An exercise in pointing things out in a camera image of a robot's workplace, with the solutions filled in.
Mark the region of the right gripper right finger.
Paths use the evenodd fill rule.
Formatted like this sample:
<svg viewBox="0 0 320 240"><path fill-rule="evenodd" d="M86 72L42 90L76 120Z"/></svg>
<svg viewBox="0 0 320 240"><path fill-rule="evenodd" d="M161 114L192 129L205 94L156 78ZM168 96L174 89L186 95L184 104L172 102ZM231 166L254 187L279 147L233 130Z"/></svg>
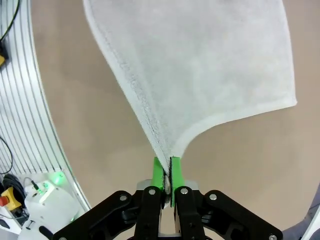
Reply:
<svg viewBox="0 0 320 240"><path fill-rule="evenodd" d="M170 158L171 204L183 240L206 240L205 229L224 240L281 240L281 230L219 190L187 186L179 157Z"/></svg>

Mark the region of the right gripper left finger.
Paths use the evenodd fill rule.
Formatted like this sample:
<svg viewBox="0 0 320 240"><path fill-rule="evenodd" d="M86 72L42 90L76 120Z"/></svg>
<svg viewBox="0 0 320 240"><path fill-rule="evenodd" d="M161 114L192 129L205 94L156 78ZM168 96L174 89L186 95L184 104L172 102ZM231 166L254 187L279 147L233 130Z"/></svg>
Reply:
<svg viewBox="0 0 320 240"><path fill-rule="evenodd" d="M164 192L164 170L157 157L153 161L152 179L133 195L118 190L98 205L53 234L53 240L113 240L136 226L147 233L143 239L158 237L159 216Z"/></svg>

